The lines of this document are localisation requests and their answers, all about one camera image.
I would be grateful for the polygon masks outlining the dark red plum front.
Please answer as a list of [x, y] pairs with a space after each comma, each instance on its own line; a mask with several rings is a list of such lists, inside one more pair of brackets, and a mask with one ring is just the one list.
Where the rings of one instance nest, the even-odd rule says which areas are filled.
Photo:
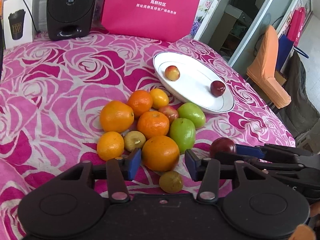
[[236, 154], [236, 144], [229, 138], [218, 138], [210, 146], [209, 153], [212, 158], [219, 152]]

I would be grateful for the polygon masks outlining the dark red plum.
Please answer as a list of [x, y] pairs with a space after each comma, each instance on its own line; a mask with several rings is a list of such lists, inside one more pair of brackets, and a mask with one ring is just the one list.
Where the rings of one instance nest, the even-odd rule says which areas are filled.
[[236, 144], [229, 138], [218, 138], [210, 146], [209, 153], [212, 158], [219, 152], [236, 154]]
[[212, 95], [215, 97], [222, 96], [225, 90], [226, 90], [225, 84], [219, 80], [213, 81], [210, 85], [210, 91]]

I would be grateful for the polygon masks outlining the small orange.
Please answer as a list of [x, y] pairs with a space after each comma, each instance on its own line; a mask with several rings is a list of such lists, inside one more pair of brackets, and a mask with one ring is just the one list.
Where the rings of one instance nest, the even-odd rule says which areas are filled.
[[97, 154], [104, 161], [121, 157], [123, 152], [124, 139], [117, 132], [106, 132], [98, 140]]

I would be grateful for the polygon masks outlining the brown kiwi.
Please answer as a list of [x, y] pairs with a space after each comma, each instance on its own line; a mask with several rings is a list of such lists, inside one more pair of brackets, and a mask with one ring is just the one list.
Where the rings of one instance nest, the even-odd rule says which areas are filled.
[[168, 171], [160, 176], [159, 186], [166, 193], [178, 193], [183, 189], [183, 179], [178, 172]]
[[142, 148], [145, 142], [144, 134], [139, 131], [130, 131], [124, 136], [124, 147], [128, 152], [132, 152], [135, 148]]

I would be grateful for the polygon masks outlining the brown kiwi front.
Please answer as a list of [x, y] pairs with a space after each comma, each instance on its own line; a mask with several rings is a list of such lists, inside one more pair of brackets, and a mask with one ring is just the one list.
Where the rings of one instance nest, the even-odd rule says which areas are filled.
[[168, 171], [160, 176], [159, 186], [166, 193], [178, 193], [183, 189], [183, 179], [178, 172]]

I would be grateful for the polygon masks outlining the large orange front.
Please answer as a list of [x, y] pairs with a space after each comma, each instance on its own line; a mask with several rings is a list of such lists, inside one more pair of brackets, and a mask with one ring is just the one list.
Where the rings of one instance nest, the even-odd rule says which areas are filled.
[[159, 135], [146, 141], [142, 148], [142, 163], [155, 172], [167, 172], [175, 168], [180, 150], [170, 137]]

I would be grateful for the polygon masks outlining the large orange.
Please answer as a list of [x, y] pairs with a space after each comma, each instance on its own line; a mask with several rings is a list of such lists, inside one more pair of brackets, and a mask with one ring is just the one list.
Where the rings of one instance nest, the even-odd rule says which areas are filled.
[[155, 172], [167, 172], [175, 168], [180, 150], [170, 137], [159, 135], [146, 141], [142, 148], [142, 163]]
[[125, 132], [134, 122], [133, 109], [120, 101], [110, 101], [100, 112], [100, 124], [105, 132]]

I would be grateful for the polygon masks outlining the green apple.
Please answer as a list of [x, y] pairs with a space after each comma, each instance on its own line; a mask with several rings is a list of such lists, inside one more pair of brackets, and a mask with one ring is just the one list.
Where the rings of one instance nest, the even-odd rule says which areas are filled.
[[177, 111], [180, 118], [192, 121], [195, 128], [201, 128], [206, 123], [205, 114], [199, 106], [192, 102], [182, 104]]
[[169, 137], [176, 142], [180, 154], [193, 148], [196, 139], [196, 129], [192, 121], [177, 118], [170, 125]]

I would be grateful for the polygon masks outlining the mandarin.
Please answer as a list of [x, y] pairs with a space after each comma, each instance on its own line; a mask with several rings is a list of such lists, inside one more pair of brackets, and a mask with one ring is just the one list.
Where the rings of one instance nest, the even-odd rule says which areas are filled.
[[135, 118], [138, 118], [151, 109], [153, 99], [149, 92], [137, 90], [131, 94], [127, 101], [127, 105], [132, 108]]
[[143, 133], [146, 139], [159, 135], [167, 135], [169, 127], [169, 119], [158, 111], [143, 113], [137, 122], [137, 130]]

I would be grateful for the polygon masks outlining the green apple back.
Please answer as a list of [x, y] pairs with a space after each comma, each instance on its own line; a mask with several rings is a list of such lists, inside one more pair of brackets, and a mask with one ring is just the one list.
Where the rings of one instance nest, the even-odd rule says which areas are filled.
[[182, 104], [177, 111], [180, 118], [192, 121], [195, 128], [201, 128], [206, 123], [205, 114], [199, 106], [192, 102]]

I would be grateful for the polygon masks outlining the small red apple back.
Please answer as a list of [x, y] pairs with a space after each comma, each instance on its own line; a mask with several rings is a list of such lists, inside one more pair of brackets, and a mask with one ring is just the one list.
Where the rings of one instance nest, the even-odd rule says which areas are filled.
[[169, 105], [163, 106], [158, 111], [161, 112], [162, 114], [164, 114], [169, 119], [170, 124], [174, 120], [179, 118], [178, 111], [176, 109], [174, 109], [172, 106], [169, 106]]

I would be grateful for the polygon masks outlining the dark red plum back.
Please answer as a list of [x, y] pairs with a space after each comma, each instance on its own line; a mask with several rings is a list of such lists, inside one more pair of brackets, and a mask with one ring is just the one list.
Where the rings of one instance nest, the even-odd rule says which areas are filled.
[[212, 95], [215, 97], [222, 96], [225, 90], [226, 90], [225, 84], [219, 80], [213, 81], [210, 85], [210, 91]]

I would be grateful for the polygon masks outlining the mandarin back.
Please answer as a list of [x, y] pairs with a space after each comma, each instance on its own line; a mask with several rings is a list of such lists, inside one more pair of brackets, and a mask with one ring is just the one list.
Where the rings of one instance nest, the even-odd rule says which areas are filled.
[[131, 94], [127, 101], [127, 105], [132, 108], [135, 118], [138, 118], [151, 109], [153, 99], [149, 92], [137, 90]]

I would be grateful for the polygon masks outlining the yellow orange small fruit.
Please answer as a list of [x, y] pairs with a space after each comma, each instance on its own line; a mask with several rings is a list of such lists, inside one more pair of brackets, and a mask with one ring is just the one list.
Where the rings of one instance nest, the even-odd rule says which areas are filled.
[[167, 94], [159, 88], [154, 88], [150, 90], [150, 95], [153, 100], [152, 107], [154, 109], [160, 109], [169, 104], [169, 98]]

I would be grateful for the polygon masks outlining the red yellow apple front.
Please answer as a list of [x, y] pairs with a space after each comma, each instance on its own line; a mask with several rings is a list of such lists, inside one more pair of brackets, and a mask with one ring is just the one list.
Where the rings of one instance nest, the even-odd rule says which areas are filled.
[[170, 81], [177, 81], [180, 78], [180, 71], [176, 66], [168, 66], [164, 71], [164, 75]]

